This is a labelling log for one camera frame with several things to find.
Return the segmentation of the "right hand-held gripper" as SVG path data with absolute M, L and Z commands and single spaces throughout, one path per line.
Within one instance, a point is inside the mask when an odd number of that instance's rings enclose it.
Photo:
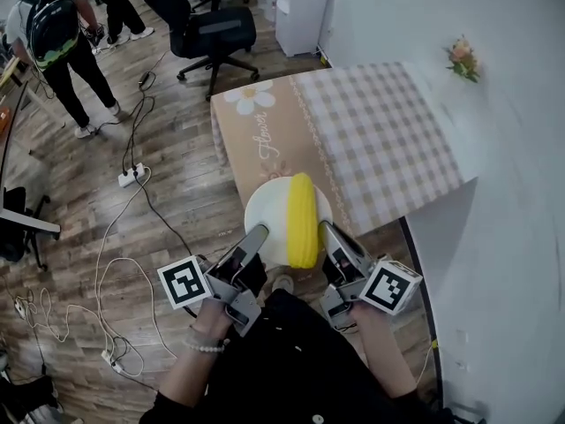
M 350 310 L 357 302 L 389 315 L 405 308 L 422 282 L 419 273 L 386 255 L 374 260 L 367 252 L 359 254 L 357 242 L 328 220 L 320 222 L 319 233 L 328 253 L 322 267 L 328 288 L 320 305 L 334 329 L 353 324 Z

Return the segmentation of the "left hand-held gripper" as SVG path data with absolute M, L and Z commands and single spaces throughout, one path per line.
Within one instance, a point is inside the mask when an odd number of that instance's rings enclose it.
M 178 309 L 203 299 L 219 301 L 238 335 L 245 336 L 261 314 L 257 298 L 267 274 L 257 252 L 268 234 L 267 226 L 257 224 L 245 235 L 241 247 L 233 247 L 216 263 L 193 255 L 159 268 L 171 306 Z

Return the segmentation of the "person's left hand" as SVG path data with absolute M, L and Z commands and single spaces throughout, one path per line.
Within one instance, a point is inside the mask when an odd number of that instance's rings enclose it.
M 225 306 L 215 299 L 204 299 L 192 327 L 208 338 L 224 339 L 232 324 Z

